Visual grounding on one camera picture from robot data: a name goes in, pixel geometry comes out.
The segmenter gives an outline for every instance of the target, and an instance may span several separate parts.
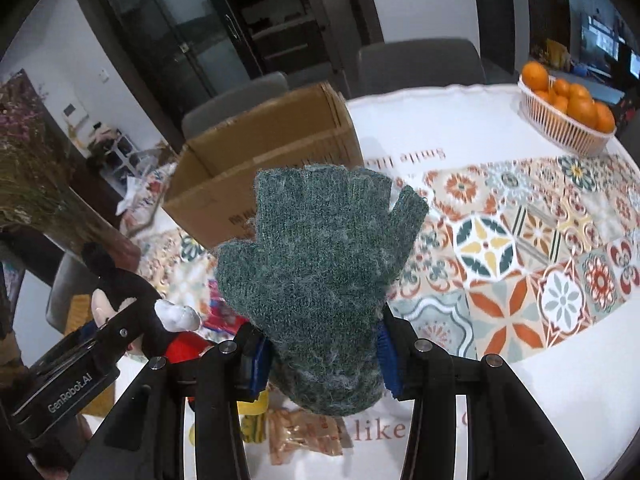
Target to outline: white tablecloth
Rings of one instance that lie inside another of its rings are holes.
[[[511,85],[411,89],[350,101],[366,165],[390,176],[419,175],[502,160],[558,156],[564,151],[520,115]],[[628,157],[616,139],[610,153]],[[159,212],[156,232],[174,228]],[[604,478],[640,428],[640,304],[629,301],[595,326],[513,365],[564,440],[586,480]],[[141,365],[123,358],[120,395]],[[246,446],[254,479],[398,478],[411,402],[384,397],[346,419],[354,443],[343,457],[297,452],[290,465],[270,465],[266,443]],[[185,428],[193,422],[188,410]],[[185,478],[194,478],[193,447],[185,444]],[[458,398],[456,479],[466,479],[465,401]]]

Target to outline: white plastic basket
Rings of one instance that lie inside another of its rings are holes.
[[[522,112],[540,134],[556,146],[576,155],[595,156],[602,153],[609,139],[615,136],[615,130],[610,134],[601,134],[553,108],[522,82],[522,76],[518,86],[522,90]]]

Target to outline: orange fruit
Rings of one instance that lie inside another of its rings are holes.
[[[573,83],[569,86],[569,99],[573,99],[574,97],[591,99],[591,94],[584,86],[579,85],[578,83]]]
[[[556,100],[554,101],[554,108],[556,110],[565,114],[568,106],[569,106],[569,99],[567,99],[563,95],[556,96]]]
[[[567,99],[569,98],[569,88],[571,87],[571,85],[569,85],[569,83],[567,81],[565,81],[564,79],[556,79],[554,81],[554,91],[556,92],[556,94],[561,95],[563,97],[566,97]]]
[[[603,134],[610,134],[616,127],[616,120],[609,107],[604,103],[596,102],[596,111],[598,112],[598,123],[596,130]]]
[[[591,98],[571,97],[566,114],[588,128],[595,129],[598,125],[598,109]]]
[[[549,74],[546,68],[537,61],[529,61],[522,67],[522,82],[534,92],[536,90],[544,90],[545,92],[549,90]]]
[[[551,95],[549,95],[549,92],[545,90],[536,90],[534,94],[542,99],[545,103],[551,104]]]

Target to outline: open cardboard box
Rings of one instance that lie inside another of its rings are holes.
[[[363,164],[344,100],[328,83],[267,101],[187,142],[164,209],[207,249],[252,238],[257,171],[306,164]]]

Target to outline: screw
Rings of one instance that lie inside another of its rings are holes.
[[[486,363],[491,368],[500,368],[504,363],[504,361],[498,354],[489,354],[485,359],[486,359]]]
[[[160,368],[164,368],[166,364],[166,359],[164,357],[152,357],[149,359],[149,368],[152,370],[159,370]]]
[[[223,354],[232,354],[238,349],[238,345],[236,344],[235,341],[223,341],[218,345],[218,349]]]
[[[433,349],[433,343],[428,339],[417,339],[414,343],[414,348],[418,352],[428,352]]]

